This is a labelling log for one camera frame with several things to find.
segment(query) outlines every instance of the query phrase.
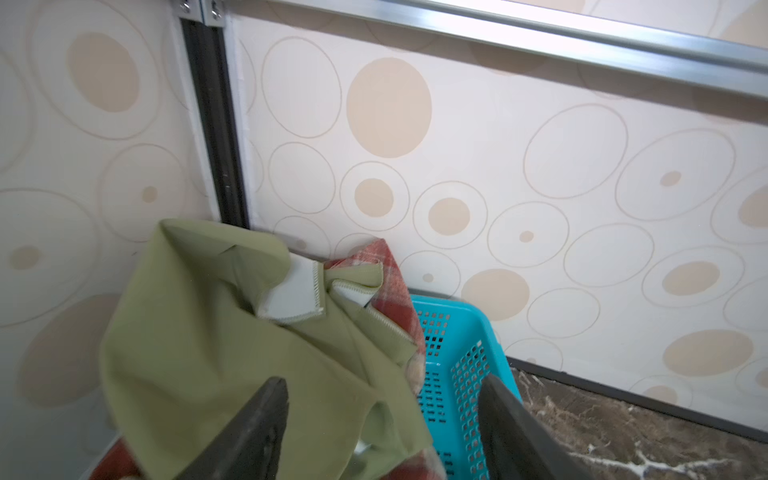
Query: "metal frame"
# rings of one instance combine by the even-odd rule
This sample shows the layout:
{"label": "metal frame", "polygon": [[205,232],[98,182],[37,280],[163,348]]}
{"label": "metal frame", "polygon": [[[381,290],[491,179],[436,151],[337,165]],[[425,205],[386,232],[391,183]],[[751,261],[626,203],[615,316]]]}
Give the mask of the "metal frame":
{"label": "metal frame", "polygon": [[209,27],[224,26],[223,0],[171,0],[177,17]]}
{"label": "metal frame", "polygon": [[274,1],[768,98],[768,50],[729,41],[504,0]]}
{"label": "metal frame", "polygon": [[221,221],[249,228],[223,29],[180,21]]}

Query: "beige circle pattern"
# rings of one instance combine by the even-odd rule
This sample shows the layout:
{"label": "beige circle pattern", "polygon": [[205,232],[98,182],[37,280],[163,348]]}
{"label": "beige circle pattern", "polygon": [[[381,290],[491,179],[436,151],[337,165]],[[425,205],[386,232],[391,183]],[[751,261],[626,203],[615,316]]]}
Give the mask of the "beige circle pattern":
{"label": "beige circle pattern", "polygon": [[567,108],[540,126],[528,143],[525,180],[548,198],[586,194],[616,171],[627,150],[627,135],[624,119],[609,107]]}
{"label": "beige circle pattern", "polygon": [[0,50],[0,174],[24,157],[35,134],[35,108],[29,86],[13,61]]}
{"label": "beige circle pattern", "polygon": [[432,185],[419,195],[413,207],[416,233],[433,247],[463,247],[480,236],[487,222],[485,199],[464,182]]}
{"label": "beige circle pattern", "polygon": [[563,352],[549,340],[530,338],[512,343],[504,349],[507,356],[553,370],[562,370]]}
{"label": "beige circle pattern", "polygon": [[540,295],[528,308],[528,325],[541,336],[565,339],[589,330],[600,317],[600,301],[580,288],[560,288]]}
{"label": "beige circle pattern", "polygon": [[741,281],[745,266],[744,258],[729,248],[681,250],[648,270],[643,295],[657,306],[700,305],[730,292]]}
{"label": "beige circle pattern", "polygon": [[51,312],[85,285],[101,255],[95,219],[47,190],[0,190],[0,328]]}
{"label": "beige circle pattern", "polygon": [[95,295],[59,313],[27,347],[16,376],[19,394],[32,405],[67,405],[99,384],[101,337],[120,296]]}
{"label": "beige circle pattern", "polygon": [[768,167],[736,182],[717,201],[712,231],[728,243],[768,242]]}
{"label": "beige circle pattern", "polygon": [[728,181],[736,147],[719,131],[678,131],[647,145],[616,183],[616,204],[638,220],[666,220],[692,211]]}
{"label": "beige circle pattern", "polygon": [[768,331],[768,276],[736,290],[723,305],[723,318],[737,329]]}
{"label": "beige circle pattern", "polygon": [[528,283],[511,270],[484,270],[462,287],[462,300],[478,307],[492,322],[512,318],[528,304]]}
{"label": "beige circle pattern", "polygon": [[275,224],[273,233],[286,243],[288,248],[313,257],[327,259],[331,254],[331,243],[320,225],[305,217],[285,217]]}
{"label": "beige circle pattern", "polygon": [[346,96],[349,129],[377,157],[397,158],[422,143],[432,122],[432,96],[422,75],[399,58],[363,67]]}
{"label": "beige circle pattern", "polygon": [[67,66],[74,86],[95,107],[118,113],[136,103],[138,67],[128,50],[109,35],[94,31],[79,34],[67,50]]}
{"label": "beige circle pattern", "polygon": [[275,121],[297,137],[319,137],[339,119],[339,74],[328,54],[306,38],[286,37],[270,47],[261,88]]}
{"label": "beige circle pattern", "polygon": [[307,144],[288,142],[276,148],[270,157],[269,178],[275,195],[301,214],[322,212],[336,195],[331,165]]}
{"label": "beige circle pattern", "polygon": [[406,217],[411,202],[402,175],[380,162],[363,162],[350,168],[339,188],[341,206],[359,227],[384,231]]}
{"label": "beige circle pattern", "polygon": [[456,262],[431,250],[408,255],[400,262],[400,272],[409,288],[442,295],[453,295],[462,282]]}
{"label": "beige circle pattern", "polygon": [[694,391],[690,384],[671,375],[647,376],[638,380],[629,391],[683,408],[690,407],[694,401]]}
{"label": "beige circle pattern", "polygon": [[582,286],[612,286],[638,275],[654,255],[644,228],[612,223],[583,233],[565,251],[563,270]]}
{"label": "beige circle pattern", "polygon": [[186,186],[184,169],[173,153],[159,145],[136,144],[118,153],[101,173],[99,215],[118,237],[146,242],[158,221],[179,216]]}
{"label": "beige circle pattern", "polygon": [[333,249],[333,258],[351,257],[375,240],[376,237],[370,233],[351,233],[336,244],[336,248]]}
{"label": "beige circle pattern", "polygon": [[700,330],[672,342],[664,350],[664,365],[682,376],[712,376],[742,366],[752,356],[754,345],[743,333],[733,330]]}
{"label": "beige circle pattern", "polygon": [[167,25],[165,32],[163,32],[163,44],[161,47],[161,63],[163,65],[163,72],[165,73],[165,79],[168,80],[168,86],[171,93],[179,101],[179,103],[189,110],[187,105],[187,96],[184,94],[184,84],[181,80],[181,72],[183,71],[179,65],[179,59],[176,56],[176,50],[174,47],[174,40],[171,37],[174,26]]}
{"label": "beige circle pattern", "polygon": [[551,260],[568,241],[565,214],[544,202],[525,202],[504,210],[488,229],[488,251],[506,266],[538,266]]}
{"label": "beige circle pattern", "polygon": [[151,49],[105,2],[42,3],[28,30],[27,55],[51,106],[88,134],[132,138],[159,113],[162,79]]}
{"label": "beige circle pattern", "polygon": [[768,397],[768,357],[742,367],[736,374],[736,388],[749,395]]}

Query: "baseboard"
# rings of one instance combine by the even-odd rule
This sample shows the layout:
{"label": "baseboard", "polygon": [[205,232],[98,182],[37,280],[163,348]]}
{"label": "baseboard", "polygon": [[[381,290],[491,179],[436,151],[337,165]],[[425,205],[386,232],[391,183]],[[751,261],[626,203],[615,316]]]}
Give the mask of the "baseboard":
{"label": "baseboard", "polygon": [[554,380],[555,382],[573,386],[577,389],[586,390],[588,392],[597,393],[598,395],[621,400],[622,402],[631,403],[644,409],[654,410],[655,412],[663,413],[665,415],[671,415],[673,417],[687,420],[689,422],[698,423],[699,425],[704,425],[706,427],[718,429],[723,432],[732,433],[734,435],[744,437],[745,439],[768,443],[768,432],[764,432],[763,430],[754,429],[752,427],[731,422],[729,420],[719,419],[717,417],[707,415],[706,413],[685,409],[677,405],[671,405],[670,403],[660,402],[659,400],[652,399],[643,395],[638,395],[637,393],[628,392],[626,390],[619,390],[612,386],[607,386],[603,385],[602,383],[592,382],[591,380],[568,375],[565,372],[548,369],[534,363],[524,362],[523,360],[507,357],[507,362],[509,363],[510,367],[514,367],[518,370],[521,370],[522,372],[530,373],[535,376],[540,376],[544,379]]}

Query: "wallpaper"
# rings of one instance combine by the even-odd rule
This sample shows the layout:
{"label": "wallpaper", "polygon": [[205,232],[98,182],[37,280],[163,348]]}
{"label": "wallpaper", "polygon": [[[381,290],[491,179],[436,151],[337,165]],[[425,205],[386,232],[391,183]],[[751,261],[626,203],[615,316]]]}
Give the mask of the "wallpaper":
{"label": "wallpaper", "polygon": [[[546,3],[740,38],[768,20],[765,0]],[[386,238],[508,355],[768,430],[768,102],[234,6],[254,226],[319,257]]]}
{"label": "wallpaper", "polygon": [[75,479],[117,435],[98,345],[144,242],[212,217],[196,105],[166,1],[2,11],[0,478]]}

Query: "black vertical rail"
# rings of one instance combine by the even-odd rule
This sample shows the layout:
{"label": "black vertical rail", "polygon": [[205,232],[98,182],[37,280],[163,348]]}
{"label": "black vertical rail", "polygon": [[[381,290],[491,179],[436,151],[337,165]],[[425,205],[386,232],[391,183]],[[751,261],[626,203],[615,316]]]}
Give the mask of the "black vertical rail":
{"label": "black vertical rail", "polygon": [[221,221],[249,228],[232,89],[221,28],[181,20]]}

